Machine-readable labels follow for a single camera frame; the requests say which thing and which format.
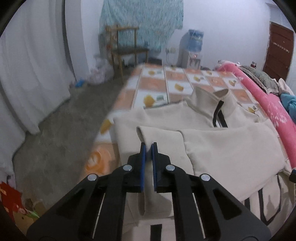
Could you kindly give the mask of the cream zip jacket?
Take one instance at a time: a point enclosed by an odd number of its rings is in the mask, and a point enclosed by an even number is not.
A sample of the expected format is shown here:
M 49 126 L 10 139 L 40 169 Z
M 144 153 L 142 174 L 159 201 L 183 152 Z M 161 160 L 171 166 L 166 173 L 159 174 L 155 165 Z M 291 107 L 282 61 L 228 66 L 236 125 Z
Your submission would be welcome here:
M 238 104 L 228 89 L 196 87 L 191 96 L 114 119 L 120 159 L 141 143 L 169 156 L 186 173 L 207 173 L 275 234 L 293 207 L 292 168 L 272 122 Z

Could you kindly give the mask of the blue clothing bundle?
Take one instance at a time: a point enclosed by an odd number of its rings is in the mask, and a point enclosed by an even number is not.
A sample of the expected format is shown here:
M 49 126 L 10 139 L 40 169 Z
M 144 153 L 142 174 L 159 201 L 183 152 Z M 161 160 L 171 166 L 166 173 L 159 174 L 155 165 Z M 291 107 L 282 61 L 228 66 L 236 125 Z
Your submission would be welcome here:
M 288 93 L 282 93 L 280 95 L 280 100 L 285 108 L 285 110 L 288 112 L 289 116 L 293 120 L 294 123 L 296 123 L 296 97 L 295 95 L 291 95 Z

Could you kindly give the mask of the brown paper bag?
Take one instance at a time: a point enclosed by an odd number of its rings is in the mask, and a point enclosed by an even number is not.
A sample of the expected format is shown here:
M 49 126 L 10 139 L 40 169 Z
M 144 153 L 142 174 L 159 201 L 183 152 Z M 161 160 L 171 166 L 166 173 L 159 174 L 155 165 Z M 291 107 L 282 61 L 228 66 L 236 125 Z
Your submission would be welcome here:
M 26 235 L 29 227 L 45 212 L 46 208 L 42 200 L 26 198 L 23 200 L 22 207 L 15 205 L 13 210 L 14 222 L 18 229 Z

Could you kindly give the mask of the red gift bag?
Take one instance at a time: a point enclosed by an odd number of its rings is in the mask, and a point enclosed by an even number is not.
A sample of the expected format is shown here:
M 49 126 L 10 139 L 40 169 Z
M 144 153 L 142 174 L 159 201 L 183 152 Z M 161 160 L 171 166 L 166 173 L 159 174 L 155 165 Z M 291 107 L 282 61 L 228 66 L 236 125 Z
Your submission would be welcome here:
M 1 202 L 12 221 L 15 221 L 13 212 L 18 212 L 20 209 L 23 209 L 22 194 L 10 185 L 2 182 Z

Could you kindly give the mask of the pink floral blanket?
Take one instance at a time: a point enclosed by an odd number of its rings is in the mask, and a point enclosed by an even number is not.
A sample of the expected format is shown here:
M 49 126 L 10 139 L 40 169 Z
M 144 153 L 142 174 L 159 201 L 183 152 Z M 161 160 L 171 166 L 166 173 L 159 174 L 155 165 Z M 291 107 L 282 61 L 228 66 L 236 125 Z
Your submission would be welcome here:
M 290 164 L 294 169 L 296 161 L 296 125 L 281 104 L 279 97 L 274 94 L 266 94 L 253 80 L 230 61 L 218 63 L 215 69 L 217 71 L 233 73 L 259 102 L 276 128 Z

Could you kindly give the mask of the patterned tile bed sheet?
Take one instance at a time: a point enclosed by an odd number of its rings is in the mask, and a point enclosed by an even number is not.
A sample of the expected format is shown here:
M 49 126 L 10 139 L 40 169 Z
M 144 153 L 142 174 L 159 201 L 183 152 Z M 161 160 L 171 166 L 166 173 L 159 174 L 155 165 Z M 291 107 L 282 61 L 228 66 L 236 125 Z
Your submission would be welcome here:
M 267 118 L 267 114 L 241 83 L 241 79 L 225 69 L 213 71 L 153 64 L 138 65 L 101 124 L 89 159 L 83 168 L 82 177 L 91 173 L 105 175 L 118 166 L 120 157 L 114 129 L 115 117 L 133 108 L 156 107 L 180 101 L 190 96 L 196 86 L 208 92 L 230 89 L 237 102 L 247 111 L 261 118 Z

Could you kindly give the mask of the white plastic bag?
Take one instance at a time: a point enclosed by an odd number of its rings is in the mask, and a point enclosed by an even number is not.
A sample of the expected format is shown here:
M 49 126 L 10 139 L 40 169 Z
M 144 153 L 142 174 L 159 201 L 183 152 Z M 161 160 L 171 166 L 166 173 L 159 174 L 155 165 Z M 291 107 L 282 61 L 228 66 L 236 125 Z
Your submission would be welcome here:
M 107 59 L 96 58 L 96 65 L 90 70 L 86 82 L 90 85 L 100 85 L 114 77 L 114 69 Z

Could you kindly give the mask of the grey patterned pillow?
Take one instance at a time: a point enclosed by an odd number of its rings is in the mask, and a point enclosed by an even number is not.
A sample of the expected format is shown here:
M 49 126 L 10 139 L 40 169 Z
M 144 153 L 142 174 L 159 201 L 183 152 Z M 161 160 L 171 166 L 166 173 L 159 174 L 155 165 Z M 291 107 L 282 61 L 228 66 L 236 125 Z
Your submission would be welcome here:
M 252 79 L 266 94 L 275 94 L 278 96 L 279 88 L 276 81 L 269 77 L 263 71 L 257 70 L 250 66 L 239 66 L 241 71 L 243 71 L 250 79 Z

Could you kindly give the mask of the white curtain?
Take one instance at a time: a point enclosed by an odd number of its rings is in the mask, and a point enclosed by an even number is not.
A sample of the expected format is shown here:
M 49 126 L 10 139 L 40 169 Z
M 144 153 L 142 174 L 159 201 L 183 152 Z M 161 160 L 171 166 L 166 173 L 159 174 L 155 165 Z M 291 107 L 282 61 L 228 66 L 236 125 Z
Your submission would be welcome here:
M 1 35 L 1 173 L 25 133 L 69 98 L 75 78 L 66 60 L 62 1 L 24 2 Z

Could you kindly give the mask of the water dispenser with blue bottle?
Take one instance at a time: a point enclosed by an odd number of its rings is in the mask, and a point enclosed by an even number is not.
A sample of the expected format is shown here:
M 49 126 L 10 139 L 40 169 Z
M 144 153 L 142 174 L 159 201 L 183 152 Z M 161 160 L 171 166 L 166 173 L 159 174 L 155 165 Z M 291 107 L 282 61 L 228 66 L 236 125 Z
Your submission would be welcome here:
M 198 70 L 201 67 L 204 32 L 189 29 L 180 40 L 177 66 Z

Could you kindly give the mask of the brown wooden door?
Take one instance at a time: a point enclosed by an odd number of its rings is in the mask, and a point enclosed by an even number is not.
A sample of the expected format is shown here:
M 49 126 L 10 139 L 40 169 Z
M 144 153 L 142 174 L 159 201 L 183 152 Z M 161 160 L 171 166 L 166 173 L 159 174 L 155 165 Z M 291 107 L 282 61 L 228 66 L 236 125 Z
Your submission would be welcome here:
M 269 42 L 262 71 L 271 78 L 287 79 L 294 49 L 294 32 L 270 22 Z

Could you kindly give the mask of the wooden chair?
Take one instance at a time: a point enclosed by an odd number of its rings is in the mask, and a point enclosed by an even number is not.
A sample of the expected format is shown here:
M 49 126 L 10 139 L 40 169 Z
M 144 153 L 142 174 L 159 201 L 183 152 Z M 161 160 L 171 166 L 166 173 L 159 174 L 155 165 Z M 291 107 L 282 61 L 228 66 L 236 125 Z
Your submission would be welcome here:
M 118 61 L 119 73 L 121 80 L 123 81 L 123 63 L 122 57 L 127 55 L 134 55 L 134 64 L 137 66 L 138 54 L 145 54 L 145 63 L 149 60 L 148 47 L 139 46 L 137 44 L 137 32 L 138 26 L 120 26 L 120 25 L 106 25 L 105 32 L 109 37 L 109 42 L 106 46 L 111 55 L 111 63 L 115 67 L 115 57 Z M 133 31 L 133 43 L 132 44 L 120 44 L 120 33 Z

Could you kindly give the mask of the blue patterned wall cloth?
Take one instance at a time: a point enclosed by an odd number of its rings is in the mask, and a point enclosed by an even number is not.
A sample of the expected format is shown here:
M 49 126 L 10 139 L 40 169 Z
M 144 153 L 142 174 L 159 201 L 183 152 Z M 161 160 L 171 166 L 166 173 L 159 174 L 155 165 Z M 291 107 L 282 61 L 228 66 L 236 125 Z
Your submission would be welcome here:
M 183 27 L 183 17 L 183 1 L 104 1 L 100 41 L 107 44 L 107 26 L 138 27 L 137 45 L 160 52 L 173 32 Z

